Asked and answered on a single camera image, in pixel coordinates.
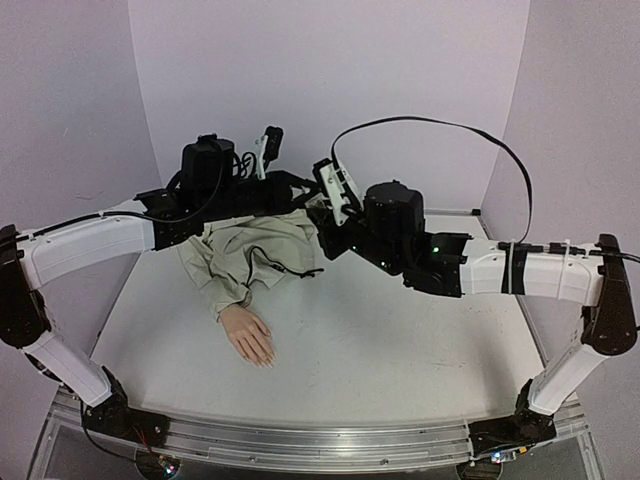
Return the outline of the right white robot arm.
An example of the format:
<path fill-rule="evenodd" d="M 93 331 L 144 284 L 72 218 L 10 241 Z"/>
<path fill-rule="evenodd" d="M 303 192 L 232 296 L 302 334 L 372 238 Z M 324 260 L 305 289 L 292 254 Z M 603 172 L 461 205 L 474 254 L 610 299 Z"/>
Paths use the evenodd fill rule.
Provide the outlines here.
<path fill-rule="evenodd" d="M 575 302 L 581 324 L 564 351 L 519 392 L 513 414 L 469 426 L 473 454 L 496 457 L 550 441 L 554 415 L 606 359 L 637 342 L 629 255 L 611 234 L 594 244 L 498 242 L 469 233 L 429 233 L 422 196 L 393 181 L 370 187 L 356 208 L 328 195 L 305 206 L 329 260 L 352 251 L 405 287 L 442 297 L 505 294 Z"/>

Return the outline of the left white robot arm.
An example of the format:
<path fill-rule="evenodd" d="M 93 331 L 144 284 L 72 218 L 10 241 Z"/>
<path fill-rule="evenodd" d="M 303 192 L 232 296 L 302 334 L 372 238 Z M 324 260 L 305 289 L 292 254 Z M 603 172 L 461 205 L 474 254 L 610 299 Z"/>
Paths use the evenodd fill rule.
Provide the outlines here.
<path fill-rule="evenodd" d="M 40 288 L 103 261 L 160 251 L 200 234 L 205 223 L 290 213 L 318 193 L 318 184 L 287 171 L 268 172 L 283 132 L 269 127 L 255 152 L 241 158 L 232 141 L 202 135 L 182 151 L 180 170 L 164 188 L 116 207 L 19 232 L 1 230 L 1 340 L 50 372 L 116 437 L 131 433 L 133 411 L 119 383 L 56 332 Z"/>

